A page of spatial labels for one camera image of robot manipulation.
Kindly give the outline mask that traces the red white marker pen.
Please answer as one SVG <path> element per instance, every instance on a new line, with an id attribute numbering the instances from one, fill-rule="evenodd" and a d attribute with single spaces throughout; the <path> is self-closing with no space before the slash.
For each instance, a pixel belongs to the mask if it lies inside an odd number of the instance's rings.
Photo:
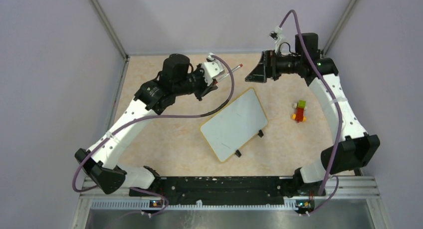
<path id="1" fill-rule="evenodd" d="M 240 69 L 240 68 L 242 68 L 242 67 L 243 67 L 243 64 L 239 64 L 239 65 L 237 65 L 236 67 L 232 68 L 232 69 L 230 70 L 230 72 L 228 72 L 228 73 L 226 73 L 225 75 L 223 75 L 222 77 L 218 78 L 218 79 L 217 79 L 217 82 L 221 82 L 221 81 L 223 81 L 226 77 L 230 76 L 230 74 L 231 74 L 231 73 L 234 73 L 235 71 L 237 71 L 238 69 Z"/>

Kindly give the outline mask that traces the yellow framed whiteboard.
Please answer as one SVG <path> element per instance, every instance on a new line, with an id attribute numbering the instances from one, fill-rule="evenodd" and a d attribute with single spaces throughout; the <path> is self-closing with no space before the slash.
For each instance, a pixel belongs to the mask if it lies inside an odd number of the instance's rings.
<path id="1" fill-rule="evenodd" d="M 255 136 L 263 136 L 267 115 L 250 87 L 200 126 L 200 132 L 218 161 L 223 163 Z"/>

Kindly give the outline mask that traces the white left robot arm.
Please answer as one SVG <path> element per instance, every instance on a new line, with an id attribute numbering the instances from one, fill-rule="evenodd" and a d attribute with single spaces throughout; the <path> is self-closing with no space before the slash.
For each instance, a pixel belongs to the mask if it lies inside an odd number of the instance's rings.
<path id="1" fill-rule="evenodd" d="M 183 54 L 169 55 L 163 60 L 156 76 L 140 86 L 127 109 L 110 130 L 88 149 L 80 148 L 75 152 L 74 157 L 79 164 L 76 174 L 84 171 L 95 185 L 78 189 L 73 184 L 73 190 L 83 193 L 100 189 L 109 195 L 120 189 L 126 181 L 127 171 L 118 166 L 118 161 L 131 142 L 152 120 L 207 117 L 218 112 L 230 101 L 234 85 L 231 86 L 228 98 L 213 111 L 198 115 L 163 114 L 175 103 L 178 96 L 193 94 L 198 101 L 202 101 L 205 95 L 218 88 L 218 77 L 223 74 L 229 75 L 234 82 L 231 67 L 213 53 L 197 66 L 193 66 L 191 60 Z"/>

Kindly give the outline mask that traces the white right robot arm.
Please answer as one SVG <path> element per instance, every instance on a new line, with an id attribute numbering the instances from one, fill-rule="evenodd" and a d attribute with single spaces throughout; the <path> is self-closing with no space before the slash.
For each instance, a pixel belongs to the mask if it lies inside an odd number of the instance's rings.
<path id="1" fill-rule="evenodd" d="M 379 137 L 369 134 L 357 119 L 343 92 L 338 68 L 331 58 L 322 57 L 318 39 L 314 32 L 296 35 L 295 51 L 287 55 L 275 49 L 264 50 L 245 78 L 246 82 L 266 83 L 283 74 L 297 74 L 322 108 L 334 144 L 315 162 L 294 171 L 290 189 L 299 195 L 317 190 L 333 174 L 367 166 L 380 146 Z"/>

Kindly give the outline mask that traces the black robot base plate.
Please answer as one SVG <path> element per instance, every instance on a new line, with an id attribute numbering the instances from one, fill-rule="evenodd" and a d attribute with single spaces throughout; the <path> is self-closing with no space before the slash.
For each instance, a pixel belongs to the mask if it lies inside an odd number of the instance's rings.
<path id="1" fill-rule="evenodd" d="M 317 196 L 321 182 L 304 183 L 299 177 L 161 177 L 148 189 L 170 205 L 206 206 L 282 205 L 285 198 Z"/>

